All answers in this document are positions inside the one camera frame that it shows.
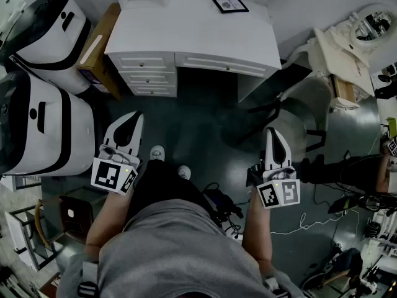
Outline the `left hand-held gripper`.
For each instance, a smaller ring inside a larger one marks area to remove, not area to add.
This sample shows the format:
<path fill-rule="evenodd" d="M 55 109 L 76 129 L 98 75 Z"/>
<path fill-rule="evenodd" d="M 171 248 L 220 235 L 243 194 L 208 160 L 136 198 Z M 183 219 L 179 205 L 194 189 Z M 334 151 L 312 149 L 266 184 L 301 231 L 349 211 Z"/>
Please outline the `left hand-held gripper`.
<path fill-rule="evenodd" d="M 142 111 L 119 117 L 109 125 L 99 156 L 92 164 L 91 185 L 125 195 L 138 176 L 138 151 L 144 128 Z"/>

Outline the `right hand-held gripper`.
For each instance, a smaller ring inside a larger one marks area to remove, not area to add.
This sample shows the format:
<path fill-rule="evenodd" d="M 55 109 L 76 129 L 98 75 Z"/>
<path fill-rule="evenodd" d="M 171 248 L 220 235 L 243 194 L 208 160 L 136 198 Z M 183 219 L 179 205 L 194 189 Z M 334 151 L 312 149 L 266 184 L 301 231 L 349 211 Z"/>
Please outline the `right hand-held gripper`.
<path fill-rule="evenodd" d="M 265 209 L 300 203 L 300 180 L 291 166 L 291 149 L 283 135 L 271 127 L 265 131 L 265 170 L 248 168 L 246 186 L 254 186 Z"/>

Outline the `black framed nature picture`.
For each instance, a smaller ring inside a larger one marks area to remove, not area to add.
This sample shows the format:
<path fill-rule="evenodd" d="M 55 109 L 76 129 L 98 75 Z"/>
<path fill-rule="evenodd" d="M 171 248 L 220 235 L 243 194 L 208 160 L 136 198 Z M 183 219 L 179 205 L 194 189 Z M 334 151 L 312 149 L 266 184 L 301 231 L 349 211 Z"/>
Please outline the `black framed nature picture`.
<path fill-rule="evenodd" d="M 212 0 L 223 14 L 249 12 L 241 0 Z"/>

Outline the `person's right forearm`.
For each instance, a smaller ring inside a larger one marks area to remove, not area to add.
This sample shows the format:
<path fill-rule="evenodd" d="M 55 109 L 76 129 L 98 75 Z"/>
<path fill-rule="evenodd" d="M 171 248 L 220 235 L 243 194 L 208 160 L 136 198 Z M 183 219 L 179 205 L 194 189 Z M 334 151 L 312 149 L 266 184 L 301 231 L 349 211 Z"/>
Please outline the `person's right forearm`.
<path fill-rule="evenodd" d="M 243 248 L 257 261 L 264 276 L 274 273 L 272 266 L 272 239 L 270 234 L 270 210 L 262 205 L 257 189 L 251 193 L 251 201 L 243 233 Z"/>

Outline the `person's left forearm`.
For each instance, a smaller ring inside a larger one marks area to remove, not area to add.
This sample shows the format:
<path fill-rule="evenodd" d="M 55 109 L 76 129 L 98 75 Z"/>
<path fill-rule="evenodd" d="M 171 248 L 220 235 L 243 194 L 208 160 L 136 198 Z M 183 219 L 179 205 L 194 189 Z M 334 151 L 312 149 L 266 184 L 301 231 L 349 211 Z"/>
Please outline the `person's left forearm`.
<path fill-rule="evenodd" d="M 133 186 L 131 186 L 124 196 L 114 192 L 108 194 L 87 234 L 85 254 L 98 258 L 100 249 L 114 236 L 121 233 L 133 193 Z"/>

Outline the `white desk with drawers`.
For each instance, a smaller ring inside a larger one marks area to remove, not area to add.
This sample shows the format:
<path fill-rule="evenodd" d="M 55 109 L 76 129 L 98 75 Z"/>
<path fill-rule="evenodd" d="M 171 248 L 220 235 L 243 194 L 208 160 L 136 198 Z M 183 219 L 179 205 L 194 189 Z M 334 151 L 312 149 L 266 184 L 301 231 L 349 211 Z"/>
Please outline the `white desk with drawers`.
<path fill-rule="evenodd" d="M 244 100 L 281 68 L 267 0 L 223 14 L 212 0 L 118 0 L 105 53 L 136 96 L 174 97 L 179 68 L 237 77 Z"/>

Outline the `person's black trousers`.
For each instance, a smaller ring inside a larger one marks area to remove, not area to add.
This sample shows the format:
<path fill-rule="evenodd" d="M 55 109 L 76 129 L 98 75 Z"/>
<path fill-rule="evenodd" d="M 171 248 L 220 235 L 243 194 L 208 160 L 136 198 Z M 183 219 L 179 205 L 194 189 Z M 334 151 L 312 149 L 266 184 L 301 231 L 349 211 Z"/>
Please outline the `person's black trousers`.
<path fill-rule="evenodd" d="M 181 178 L 177 171 L 161 160 L 147 162 L 145 172 L 135 186 L 126 221 L 145 207 L 156 202 L 181 199 L 199 205 L 211 218 L 214 211 L 203 194 L 187 179 Z"/>

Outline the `white black-trimmed machine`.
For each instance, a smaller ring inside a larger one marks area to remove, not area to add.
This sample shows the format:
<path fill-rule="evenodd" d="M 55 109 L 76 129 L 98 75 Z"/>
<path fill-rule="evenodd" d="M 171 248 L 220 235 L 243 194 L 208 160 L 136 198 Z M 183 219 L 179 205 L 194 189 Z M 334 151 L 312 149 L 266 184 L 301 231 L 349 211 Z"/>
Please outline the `white black-trimmed machine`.
<path fill-rule="evenodd" d="M 36 0 L 12 26 L 0 64 L 16 65 L 77 96 L 90 87 L 76 65 L 91 30 L 75 0 Z"/>
<path fill-rule="evenodd" d="M 25 71 L 0 80 L 0 174 L 73 176 L 92 165 L 90 105 Z"/>

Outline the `white shell chair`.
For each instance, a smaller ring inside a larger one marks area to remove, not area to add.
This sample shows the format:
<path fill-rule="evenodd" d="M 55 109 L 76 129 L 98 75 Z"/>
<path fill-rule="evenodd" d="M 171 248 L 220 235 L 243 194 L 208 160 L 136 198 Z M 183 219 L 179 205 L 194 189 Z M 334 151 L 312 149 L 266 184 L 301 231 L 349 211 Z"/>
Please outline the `white shell chair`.
<path fill-rule="evenodd" d="M 280 93 L 269 104 L 249 109 L 250 114 L 266 111 L 269 115 L 237 139 L 239 145 L 254 134 L 272 127 L 290 145 L 294 161 L 325 145 L 332 92 L 322 78 L 310 77 Z"/>

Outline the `black belt-mounted device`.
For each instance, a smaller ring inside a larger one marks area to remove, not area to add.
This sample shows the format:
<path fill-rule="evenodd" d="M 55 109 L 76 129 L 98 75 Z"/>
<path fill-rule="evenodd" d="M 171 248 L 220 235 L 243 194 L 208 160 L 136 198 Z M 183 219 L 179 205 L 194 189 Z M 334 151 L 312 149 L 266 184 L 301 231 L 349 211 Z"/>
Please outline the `black belt-mounted device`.
<path fill-rule="evenodd" d="M 231 216 L 238 219 L 243 219 L 244 215 L 242 209 L 233 202 L 233 200 L 226 194 L 220 191 L 218 183 L 208 184 L 202 191 L 202 194 L 211 201 L 212 205 L 212 218 L 215 223 L 222 227 L 223 223 L 229 223 L 229 227 L 224 229 L 225 232 L 231 232 L 230 237 L 239 240 L 243 235 L 240 230 L 241 226 L 231 220 Z"/>

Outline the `black yellow-patched bag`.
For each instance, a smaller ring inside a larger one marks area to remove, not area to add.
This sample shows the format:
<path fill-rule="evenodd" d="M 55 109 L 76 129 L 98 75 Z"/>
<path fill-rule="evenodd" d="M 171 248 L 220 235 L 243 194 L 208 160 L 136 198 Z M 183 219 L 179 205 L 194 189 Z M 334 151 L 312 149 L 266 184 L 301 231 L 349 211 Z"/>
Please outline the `black yellow-patched bag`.
<path fill-rule="evenodd" d="M 357 201 L 352 196 L 344 196 L 330 206 L 328 214 L 336 214 L 357 206 Z"/>

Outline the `dark brown chair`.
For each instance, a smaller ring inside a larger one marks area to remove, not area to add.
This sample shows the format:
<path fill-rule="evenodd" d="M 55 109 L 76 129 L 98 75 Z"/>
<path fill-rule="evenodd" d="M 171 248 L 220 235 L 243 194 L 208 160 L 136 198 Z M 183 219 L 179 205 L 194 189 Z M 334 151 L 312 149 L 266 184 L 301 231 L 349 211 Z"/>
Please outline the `dark brown chair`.
<path fill-rule="evenodd" d="M 59 210 L 63 232 L 73 240 L 85 244 L 94 221 L 91 204 L 74 197 L 61 196 Z"/>

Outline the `brown wooden cabinet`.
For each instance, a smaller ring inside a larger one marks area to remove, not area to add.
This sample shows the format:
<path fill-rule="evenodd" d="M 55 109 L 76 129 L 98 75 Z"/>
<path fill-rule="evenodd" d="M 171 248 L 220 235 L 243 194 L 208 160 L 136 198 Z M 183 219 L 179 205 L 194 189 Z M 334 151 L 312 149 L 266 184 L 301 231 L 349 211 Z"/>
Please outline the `brown wooden cabinet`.
<path fill-rule="evenodd" d="M 121 99 L 120 76 L 105 54 L 105 49 L 120 13 L 118 3 L 109 6 L 85 43 L 76 63 L 77 70 L 91 85 L 102 93 L 113 95 L 118 101 Z"/>

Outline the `green box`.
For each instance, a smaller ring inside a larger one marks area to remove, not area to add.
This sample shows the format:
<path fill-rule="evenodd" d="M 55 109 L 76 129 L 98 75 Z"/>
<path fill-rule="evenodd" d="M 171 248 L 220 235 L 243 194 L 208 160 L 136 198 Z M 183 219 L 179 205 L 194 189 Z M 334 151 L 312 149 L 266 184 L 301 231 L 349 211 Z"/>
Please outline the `green box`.
<path fill-rule="evenodd" d="M 390 139 L 397 137 L 397 119 L 395 117 L 387 117 L 386 121 L 380 125 L 382 134 L 386 134 Z"/>

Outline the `person's grey shirt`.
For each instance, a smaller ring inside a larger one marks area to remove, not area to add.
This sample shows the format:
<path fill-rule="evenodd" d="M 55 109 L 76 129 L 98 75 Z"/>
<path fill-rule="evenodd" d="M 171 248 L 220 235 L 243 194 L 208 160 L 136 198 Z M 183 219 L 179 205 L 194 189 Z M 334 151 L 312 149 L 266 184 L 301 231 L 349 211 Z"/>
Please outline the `person's grey shirt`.
<path fill-rule="evenodd" d="M 276 298 L 257 261 L 197 204 L 168 200 L 136 214 L 98 257 L 70 258 L 57 298 L 78 298 L 88 264 L 100 298 Z"/>

